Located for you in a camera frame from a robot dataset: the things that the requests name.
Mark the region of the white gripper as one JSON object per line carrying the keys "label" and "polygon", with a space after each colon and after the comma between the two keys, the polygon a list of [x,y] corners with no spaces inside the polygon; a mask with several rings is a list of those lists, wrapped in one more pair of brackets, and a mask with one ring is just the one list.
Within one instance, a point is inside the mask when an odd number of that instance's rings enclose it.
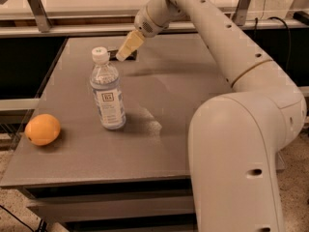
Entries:
{"label": "white gripper", "polygon": [[144,6],[135,16],[134,26],[137,30],[129,32],[124,43],[119,48],[116,58],[123,62],[137,50],[145,41],[145,38],[153,38],[169,26],[168,22],[161,25],[154,23],[148,14],[147,7]]}

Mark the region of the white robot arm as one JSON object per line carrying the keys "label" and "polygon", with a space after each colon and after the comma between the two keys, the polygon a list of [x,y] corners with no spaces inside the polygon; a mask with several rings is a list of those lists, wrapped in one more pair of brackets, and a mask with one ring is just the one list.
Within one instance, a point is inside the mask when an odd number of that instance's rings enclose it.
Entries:
{"label": "white robot arm", "polygon": [[188,160],[199,232],[285,232],[276,155],[306,119],[302,92],[211,0],[150,0],[117,58],[188,15],[232,93],[192,117]]}

